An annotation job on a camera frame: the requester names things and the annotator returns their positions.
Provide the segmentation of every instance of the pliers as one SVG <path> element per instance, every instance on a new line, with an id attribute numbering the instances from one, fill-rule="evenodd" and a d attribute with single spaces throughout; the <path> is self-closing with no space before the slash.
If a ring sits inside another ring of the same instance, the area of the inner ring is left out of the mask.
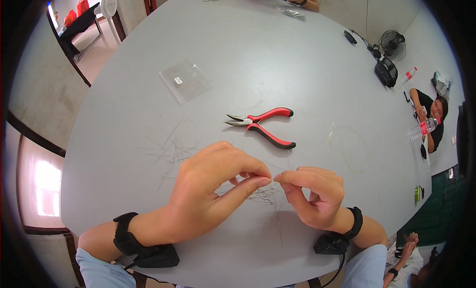
<path id="1" fill-rule="evenodd" d="M 272 144 L 274 144 L 278 148 L 290 149 L 290 148 L 294 148 L 296 146 L 295 142 L 285 142 L 285 141 L 282 141 L 282 140 L 278 139 L 277 137 L 275 137 L 274 135 L 272 135 L 268 131 L 264 130 L 264 128 L 259 125 L 259 122 L 266 119 L 266 118 L 271 118 L 271 117 L 274 117 L 274 116 L 292 117 L 293 114 L 294 114 L 294 112 L 292 110 L 290 110 L 289 108 L 278 107 L 278 108 L 272 109 L 272 110 L 270 110 L 266 113 L 263 113 L 259 116 L 248 115 L 246 118 L 245 117 L 239 117 L 239 116 L 232 116 L 230 114 L 227 114 L 227 116 L 229 116 L 230 118 L 232 118 L 234 120 L 237 120 L 238 122 L 227 121 L 225 123 L 229 124 L 231 126 L 240 126 L 240 127 L 247 126 L 247 128 L 246 128 L 247 130 L 258 132 L 259 134 L 263 135 L 269 142 L 271 142 Z"/>

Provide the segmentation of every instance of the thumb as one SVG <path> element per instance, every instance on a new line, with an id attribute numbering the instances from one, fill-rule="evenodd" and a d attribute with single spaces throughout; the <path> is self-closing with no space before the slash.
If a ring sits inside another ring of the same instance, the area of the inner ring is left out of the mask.
<path id="1" fill-rule="evenodd" d="M 310 225 L 316 214 L 314 207 L 307 201 L 302 189 L 296 185 L 281 182 L 279 183 L 286 194 L 288 202 L 293 206 L 296 214 L 306 225 Z"/>
<path id="2" fill-rule="evenodd" d="M 214 205 L 217 214 L 228 217 L 258 188 L 271 184 L 267 177 L 250 177 L 220 196 Z"/>

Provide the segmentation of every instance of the red bottle label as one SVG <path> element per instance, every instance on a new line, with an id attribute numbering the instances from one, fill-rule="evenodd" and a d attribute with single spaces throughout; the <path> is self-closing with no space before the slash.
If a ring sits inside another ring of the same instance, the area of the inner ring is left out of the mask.
<path id="1" fill-rule="evenodd" d="M 426 121 L 420 123 L 421 135 L 428 134 L 428 129 L 426 128 Z"/>

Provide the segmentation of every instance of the clear plastic bag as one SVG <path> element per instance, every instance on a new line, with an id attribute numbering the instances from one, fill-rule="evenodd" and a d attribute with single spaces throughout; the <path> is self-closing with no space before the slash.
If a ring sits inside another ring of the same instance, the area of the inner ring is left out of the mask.
<path id="1" fill-rule="evenodd" d="M 441 74 L 439 71 L 435 71 L 431 79 L 431 83 L 438 95 L 443 96 L 447 101 L 449 101 L 449 87 L 452 82 L 450 77 Z"/>
<path id="2" fill-rule="evenodd" d="M 276 10 L 278 12 L 281 12 L 284 15 L 294 17 L 295 19 L 301 20 L 303 22 L 306 21 L 306 17 L 302 13 L 297 12 L 297 11 L 292 10 L 292 9 L 289 9 L 289 7 L 287 7 L 287 6 L 286 7 L 276 7 Z"/>
<path id="3" fill-rule="evenodd" d="M 179 104 L 192 100 L 209 89 L 197 65 L 184 60 L 158 73 Z"/>

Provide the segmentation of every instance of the fingernail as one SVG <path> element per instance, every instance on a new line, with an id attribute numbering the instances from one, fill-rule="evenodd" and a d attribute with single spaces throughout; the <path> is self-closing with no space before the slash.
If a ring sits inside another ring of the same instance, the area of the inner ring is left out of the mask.
<path id="1" fill-rule="evenodd" d="M 258 187 L 261 188 L 261 187 L 267 186 L 269 184 L 271 184 L 271 179 L 270 178 L 264 178 L 262 181 L 260 181 L 258 183 Z"/>

